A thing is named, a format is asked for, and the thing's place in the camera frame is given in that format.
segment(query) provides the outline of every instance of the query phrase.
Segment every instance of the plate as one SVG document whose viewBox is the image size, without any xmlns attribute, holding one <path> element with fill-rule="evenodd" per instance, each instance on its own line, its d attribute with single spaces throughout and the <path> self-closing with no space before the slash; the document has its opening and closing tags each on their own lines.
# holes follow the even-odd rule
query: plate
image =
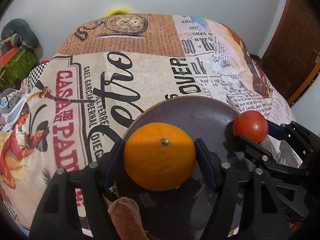
<svg viewBox="0 0 320 240">
<path fill-rule="evenodd" d="M 161 102 L 140 115 L 123 139 L 151 122 L 165 122 L 180 127 L 192 140 L 202 138 L 208 149 L 238 169 L 252 171 L 253 163 L 242 152 L 233 150 L 233 120 L 239 115 L 225 103 L 212 98 L 185 96 Z M 123 169 L 116 181 L 117 194 L 134 199 L 140 208 L 143 228 L 149 238 L 163 240 L 198 240 L 207 224 L 217 194 L 204 183 L 196 165 L 192 175 L 174 190 L 155 192 L 138 186 Z M 242 192 L 238 194 L 230 230 L 240 222 Z"/>
</svg>

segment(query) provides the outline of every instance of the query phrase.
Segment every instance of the table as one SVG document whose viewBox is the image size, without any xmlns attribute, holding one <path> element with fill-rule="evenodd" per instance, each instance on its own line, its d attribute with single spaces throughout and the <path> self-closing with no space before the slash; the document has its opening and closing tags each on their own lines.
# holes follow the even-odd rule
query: table
<svg viewBox="0 0 320 240">
<path fill-rule="evenodd" d="M 215 98 L 238 112 L 256 110 L 278 124 L 294 120 L 244 42 L 223 24 L 132 14 L 77 28 L 31 91 L 3 150 L 19 159 L 15 168 L 6 162 L 0 167 L 9 171 L 1 186 L 17 223 L 30 228 L 57 168 L 82 169 L 108 153 L 148 108 L 189 95 Z M 301 163 L 273 138 L 262 145 L 280 163 Z M 85 223 L 81 190 L 76 198 Z"/>
</svg>

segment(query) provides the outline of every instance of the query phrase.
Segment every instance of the yellow object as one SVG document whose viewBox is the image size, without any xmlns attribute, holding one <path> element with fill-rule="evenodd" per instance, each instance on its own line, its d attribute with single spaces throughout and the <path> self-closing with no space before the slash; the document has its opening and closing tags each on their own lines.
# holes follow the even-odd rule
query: yellow object
<svg viewBox="0 0 320 240">
<path fill-rule="evenodd" d="M 239 39 L 239 43 L 240 43 L 241 49 L 244 49 L 244 46 L 243 46 L 243 43 L 242 43 L 241 39 Z"/>
<path fill-rule="evenodd" d="M 141 187 L 164 191 L 177 188 L 192 173 L 196 149 L 179 127 L 155 122 L 137 129 L 123 153 L 124 167 Z"/>
<path fill-rule="evenodd" d="M 103 17 L 105 18 L 105 17 L 118 15 L 118 14 L 132 14 L 132 13 L 134 13 L 134 12 L 132 10 L 127 9 L 127 8 L 114 7 L 111 10 L 107 11 Z"/>
</svg>

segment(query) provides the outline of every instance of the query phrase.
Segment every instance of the tomato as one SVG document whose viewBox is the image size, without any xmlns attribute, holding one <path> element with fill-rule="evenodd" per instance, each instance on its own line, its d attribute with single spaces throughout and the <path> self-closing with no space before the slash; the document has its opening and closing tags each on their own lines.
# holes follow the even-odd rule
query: tomato
<svg viewBox="0 0 320 240">
<path fill-rule="evenodd" d="M 257 111 L 245 111 L 233 123 L 233 135 L 247 137 L 255 143 L 262 142 L 268 135 L 268 123 L 262 114 Z"/>
</svg>

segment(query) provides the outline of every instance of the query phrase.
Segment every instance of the green box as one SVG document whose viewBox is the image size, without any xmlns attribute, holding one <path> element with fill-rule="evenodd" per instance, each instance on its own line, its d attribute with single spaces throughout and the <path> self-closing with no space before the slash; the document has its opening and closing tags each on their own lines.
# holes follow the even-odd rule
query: green box
<svg viewBox="0 0 320 240">
<path fill-rule="evenodd" d="M 0 90 L 20 89 L 18 84 L 28 76 L 37 61 L 33 51 L 22 45 L 0 70 Z"/>
</svg>

